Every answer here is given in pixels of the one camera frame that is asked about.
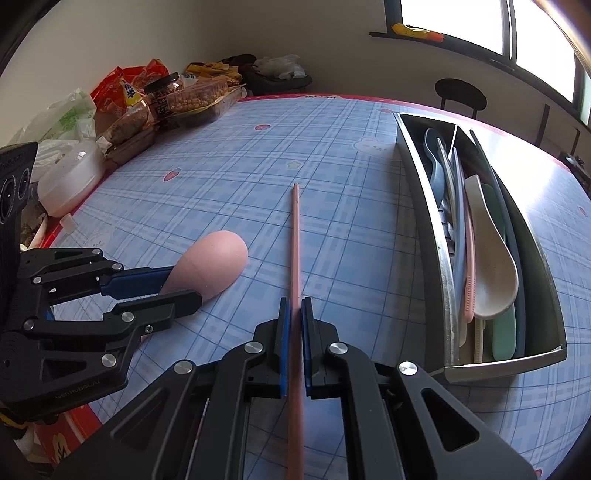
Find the stainless steel tray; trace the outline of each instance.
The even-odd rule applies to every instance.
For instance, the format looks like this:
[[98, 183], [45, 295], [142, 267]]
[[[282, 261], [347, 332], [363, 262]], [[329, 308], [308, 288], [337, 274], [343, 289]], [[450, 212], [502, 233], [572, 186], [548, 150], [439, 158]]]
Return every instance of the stainless steel tray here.
[[[421, 160], [424, 131], [429, 127], [436, 128], [450, 145], [455, 124], [421, 115], [395, 113], [394, 116], [398, 122], [397, 148], [413, 200], [423, 259], [426, 370], [451, 383], [457, 383], [515, 375], [566, 359], [564, 320], [554, 280], [527, 217], [513, 201], [502, 179], [499, 183], [515, 230], [524, 276], [525, 356], [499, 362], [473, 363], [474, 322], [469, 324], [468, 338], [460, 348], [452, 266], [439, 211]], [[461, 127], [457, 129], [454, 146], [464, 167], [486, 179], [478, 149]]]

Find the white wall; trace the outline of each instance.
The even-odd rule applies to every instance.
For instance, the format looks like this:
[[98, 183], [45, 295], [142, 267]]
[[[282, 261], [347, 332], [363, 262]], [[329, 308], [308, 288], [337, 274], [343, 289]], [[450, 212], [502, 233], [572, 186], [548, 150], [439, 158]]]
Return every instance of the white wall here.
[[[485, 63], [430, 45], [372, 38], [385, 31], [383, 0], [61, 0], [27, 35], [0, 77], [0, 145], [47, 105], [77, 87], [90, 92], [115, 66], [160, 58], [173, 72], [190, 61], [239, 53], [297, 53], [314, 92], [380, 96], [439, 107], [435, 82], [477, 86], [478, 119], [529, 142], [544, 104], [542, 147], [576, 153], [591, 170], [591, 134], [540, 92]], [[470, 115], [463, 105], [448, 109]]]
[[[477, 86], [488, 106], [478, 119], [534, 142], [544, 104], [550, 117], [543, 147], [552, 154], [570, 151], [576, 128], [582, 130], [576, 153], [591, 167], [591, 134], [549, 98], [495, 67], [426, 44], [372, 38], [385, 31], [383, 0], [226, 0], [237, 53], [257, 57], [296, 53], [312, 75], [313, 92], [380, 96], [440, 106], [436, 81], [455, 77]], [[470, 116], [463, 105], [447, 109]]]
[[152, 58], [171, 72], [229, 54], [213, 0], [61, 0], [25, 37], [0, 77], [0, 145], [39, 111], [117, 65]]

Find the window sill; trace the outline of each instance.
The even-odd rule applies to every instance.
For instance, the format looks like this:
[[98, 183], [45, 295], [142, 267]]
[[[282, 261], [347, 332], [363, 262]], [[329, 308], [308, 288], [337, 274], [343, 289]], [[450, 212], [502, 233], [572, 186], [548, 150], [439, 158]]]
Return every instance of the window sill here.
[[591, 129], [589, 129], [589, 127], [585, 125], [579, 118], [579, 113], [572, 104], [572, 102], [569, 102], [563, 95], [554, 90], [546, 82], [539, 79], [537, 76], [533, 75], [527, 70], [517, 66], [516, 63], [507, 60], [503, 55], [488, 50], [487, 48], [483, 48], [479, 45], [462, 40], [461, 38], [451, 37], [449, 35], [447, 35], [445, 40], [441, 43], [423, 40], [422, 38], [405, 37], [403, 35], [397, 35], [394, 32], [369, 32], [369, 35], [375, 38], [390, 38], [393, 40], [415, 41], [426, 45], [431, 45], [432, 47], [443, 48], [444, 50], [453, 51], [455, 53], [459, 53], [460, 55], [464, 55], [466, 57], [470, 57], [472, 59], [487, 63], [493, 67], [498, 68], [499, 70], [502, 70], [503, 72], [513, 75], [513, 77], [521, 80], [522, 82], [527, 83], [529, 86], [535, 88], [543, 95], [546, 95], [546, 97], [550, 98], [554, 103], [557, 103], [570, 116], [575, 118], [579, 125], [581, 125], [591, 133]]

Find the yellow cloth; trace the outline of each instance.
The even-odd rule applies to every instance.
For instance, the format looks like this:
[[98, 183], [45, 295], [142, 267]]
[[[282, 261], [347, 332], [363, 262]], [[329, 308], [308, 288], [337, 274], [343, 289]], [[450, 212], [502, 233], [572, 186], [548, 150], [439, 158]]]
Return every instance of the yellow cloth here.
[[223, 76], [228, 81], [228, 86], [240, 85], [242, 75], [238, 73], [238, 67], [230, 67], [227, 63], [221, 61], [215, 63], [206, 63], [205, 65], [189, 65], [185, 70], [186, 73], [192, 73], [198, 79], [208, 79], [212, 77]]

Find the spoon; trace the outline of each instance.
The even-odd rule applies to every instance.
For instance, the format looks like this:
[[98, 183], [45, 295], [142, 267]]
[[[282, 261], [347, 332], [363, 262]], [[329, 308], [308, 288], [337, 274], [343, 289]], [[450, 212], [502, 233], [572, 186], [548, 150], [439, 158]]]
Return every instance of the spoon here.
[[[496, 199], [495, 190], [490, 185], [482, 184], [482, 193], [488, 211], [491, 214], [499, 235], [505, 241], [505, 221], [501, 206]], [[515, 353], [517, 330], [515, 327], [515, 304], [492, 321], [492, 356], [495, 360], [509, 360]]]
[[447, 158], [445, 153], [445, 144], [441, 138], [437, 139], [437, 151], [439, 152], [439, 158], [443, 160], [443, 172], [445, 174], [445, 183], [447, 187], [447, 197], [449, 198], [450, 210], [452, 211], [452, 225], [456, 224], [456, 189], [453, 181], [453, 169], [452, 165]]
[[488, 212], [479, 176], [466, 179], [464, 185], [476, 251], [474, 317], [490, 320], [505, 313], [515, 301], [519, 287], [517, 268]]
[[443, 193], [445, 191], [445, 174], [443, 173], [443, 166], [441, 166], [441, 160], [438, 159], [434, 152], [437, 151], [437, 139], [441, 138], [437, 130], [434, 128], [427, 128], [425, 136], [423, 137], [423, 148], [425, 155], [431, 160], [433, 171], [431, 172], [431, 178], [429, 179], [429, 185], [431, 191], [435, 197], [435, 203], [437, 208], [441, 205], [443, 200]]
[[460, 346], [466, 343], [468, 323], [474, 319], [476, 303], [476, 252], [474, 246], [474, 227], [470, 209], [466, 208], [466, 287], [464, 289], [464, 308], [460, 319]]
[[464, 212], [464, 171], [457, 157], [457, 150], [452, 149], [452, 165], [455, 173], [456, 189], [456, 222], [454, 225], [455, 233], [455, 256], [453, 261], [453, 288], [456, 296], [457, 318], [462, 317], [462, 292], [466, 281], [466, 218]]
[[495, 191], [497, 202], [499, 203], [499, 207], [501, 207], [501, 212], [503, 214], [503, 220], [506, 228], [507, 247], [509, 248], [511, 256], [515, 260], [515, 266], [517, 267], [517, 278], [519, 282], [517, 298], [515, 300], [515, 328], [517, 330], [517, 341], [515, 345], [515, 353], [513, 354], [513, 358], [522, 358], [525, 355], [525, 293], [523, 272], [521, 268], [521, 259], [519, 255], [519, 248], [517, 247], [517, 239], [515, 237], [513, 224], [511, 223], [511, 216], [509, 215], [509, 210], [507, 209], [507, 205], [501, 192], [501, 186], [499, 185], [499, 181], [496, 177], [496, 174], [492, 169], [491, 163], [488, 161], [488, 158], [486, 158], [484, 149], [478, 141], [478, 137], [474, 133], [474, 130], [470, 130], [470, 135], [472, 136], [476, 148], [478, 149], [478, 153], [480, 154], [480, 163], [484, 166], [484, 168], [489, 174], [491, 185]]

